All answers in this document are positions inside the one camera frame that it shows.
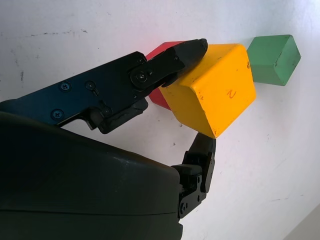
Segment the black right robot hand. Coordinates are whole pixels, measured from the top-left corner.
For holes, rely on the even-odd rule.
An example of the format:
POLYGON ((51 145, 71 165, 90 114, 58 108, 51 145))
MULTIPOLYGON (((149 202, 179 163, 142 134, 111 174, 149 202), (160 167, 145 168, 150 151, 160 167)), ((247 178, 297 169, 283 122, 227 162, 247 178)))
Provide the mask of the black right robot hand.
POLYGON ((180 219, 209 192, 216 140, 198 133, 168 166, 64 130, 85 121, 108 134, 204 58, 206 39, 150 60, 136 51, 0 104, 3 240, 179 240, 180 219))

